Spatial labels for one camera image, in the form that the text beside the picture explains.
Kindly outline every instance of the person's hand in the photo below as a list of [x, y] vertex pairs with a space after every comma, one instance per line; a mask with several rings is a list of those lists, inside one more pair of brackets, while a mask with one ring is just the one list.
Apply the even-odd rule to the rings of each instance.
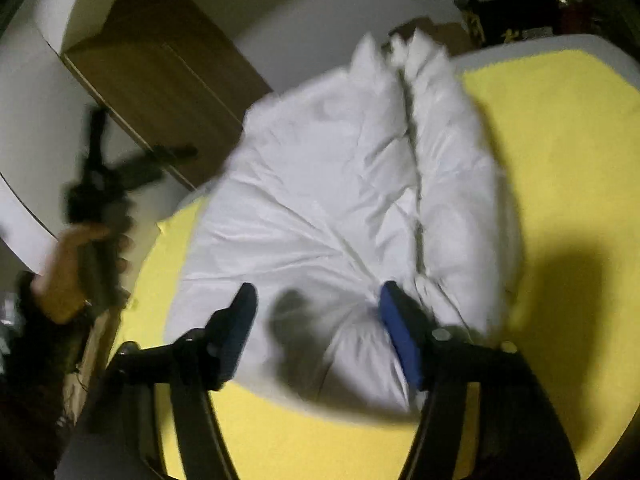
[[[31, 282], [36, 305], [54, 323], [68, 323], [86, 303], [86, 294], [79, 282], [78, 248], [108, 234], [109, 230], [99, 224], [79, 224], [64, 231], [45, 272]], [[129, 243], [129, 238], [122, 237], [120, 250], [126, 249]], [[126, 261], [120, 259], [118, 270], [124, 272], [126, 267]]]

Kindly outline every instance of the black object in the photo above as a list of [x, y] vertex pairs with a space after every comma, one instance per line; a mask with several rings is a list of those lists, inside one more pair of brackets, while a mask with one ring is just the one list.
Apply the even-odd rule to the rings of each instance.
[[107, 119], [104, 108], [94, 108], [88, 128], [88, 153], [82, 162], [78, 184], [66, 193], [66, 215], [71, 224], [104, 224], [110, 234], [80, 248], [80, 282], [89, 298], [92, 317], [122, 304], [118, 269], [118, 238], [127, 231], [127, 192], [162, 179], [162, 167], [197, 155], [193, 146], [174, 149], [155, 146], [141, 155], [124, 160], [115, 168], [105, 166], [102, 138]]
[[[425, 321], [395, 283], [385, 286], [402, 305], [403, 319], [413, 324], [412, 338], [423, 356], [423, 387], [430, 391], [400, 479], [452, 478], [467, 383], [478, 382], [479, 452], [468, 480], [578, 480], [568, 439], [523, 357], [456, 341]], [[231, 307], [173, 345], [139, 350], [124, 343], [92, 392], [56, 478], [169, 478], [153, 420], [154, 384], [169, 383], [188, 480], [237, 479], [207, 391], [220, 389], [233, 375], [256, 306], [255, 289], [245, 283]]]
[[89, 394], [56, 478], [169, 478], [154, 405], [154, 385], [169, 383], [187, 478], [237, 479], [208, 391], [219, 390], [236, 370], [256, 308], [255, 288], [244, 283], [231, 306], [215, 313], [204, 329], [190, 330], [168, 346], [120, 346], [99, 387]]
[[558, 34], [557, 0], [454, 0], [477, 46]]

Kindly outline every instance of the sleeve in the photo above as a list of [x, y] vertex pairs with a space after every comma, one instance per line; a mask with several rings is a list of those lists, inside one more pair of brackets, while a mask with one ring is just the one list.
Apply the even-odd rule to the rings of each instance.
[[84, 312], [65, 325], [44, 316], [31, 293], [33, 278], [24, 273], [17, 293], [0, 298], [0, 377], [8, 384], [61, 380], [74, 370], [92, 325]]

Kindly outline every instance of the mattress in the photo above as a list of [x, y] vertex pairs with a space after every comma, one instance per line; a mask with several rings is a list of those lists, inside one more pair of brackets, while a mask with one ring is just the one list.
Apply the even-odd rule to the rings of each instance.
[[[456, 64], [520, 207], [526, 263], [508, 337], [548, 391], [587, 478], [640, 399], [638, 69], [591, 36], [492, 48]], [[116, 346], [162, 343], [199, 205], [162, 225]], [[234, 383], [212, 401], [243, 480], [396, 478], [415, 432], [303, 416]], [[183, 478], [165, 388], [158, 417], [168, 473]]]

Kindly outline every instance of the yellow mattress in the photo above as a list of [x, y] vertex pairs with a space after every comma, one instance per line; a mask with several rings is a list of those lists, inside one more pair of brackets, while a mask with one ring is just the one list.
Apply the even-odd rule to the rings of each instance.
[[[548, 391], [584, 478], [640, 400], [640, 92], [568, 50], [465, 73], [514, 187], [525, 263], [506, 338]], [[161, 344], [200, 203], [160, 225], [115, 346]], [[169, 475], [183, 478], [168, 393], [158, 416]], [[289, 412], [236, 384], [212, 396], [242, 480], [397, 478], [415, 427]]]

